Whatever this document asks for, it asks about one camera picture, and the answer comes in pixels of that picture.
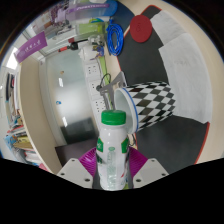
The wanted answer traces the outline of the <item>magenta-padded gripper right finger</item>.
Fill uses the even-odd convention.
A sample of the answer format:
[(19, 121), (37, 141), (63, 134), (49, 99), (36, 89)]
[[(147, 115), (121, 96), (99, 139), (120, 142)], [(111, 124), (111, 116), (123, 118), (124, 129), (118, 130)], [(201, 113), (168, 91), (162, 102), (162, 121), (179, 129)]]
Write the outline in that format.
[(168, 176), (157, 159), (148, 159), (133, 147), (129, 148), (129, 170), (134, 188), (144, 187)]

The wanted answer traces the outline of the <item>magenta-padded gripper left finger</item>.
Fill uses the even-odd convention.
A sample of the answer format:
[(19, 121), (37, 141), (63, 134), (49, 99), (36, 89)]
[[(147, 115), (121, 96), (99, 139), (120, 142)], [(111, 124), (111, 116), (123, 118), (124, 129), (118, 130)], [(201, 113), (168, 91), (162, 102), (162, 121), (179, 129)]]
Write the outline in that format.
[(84, 188), (92, 188), (97, 170), (96, 149), (92, 148), (80, 158), (71, 158), (57, 175)]

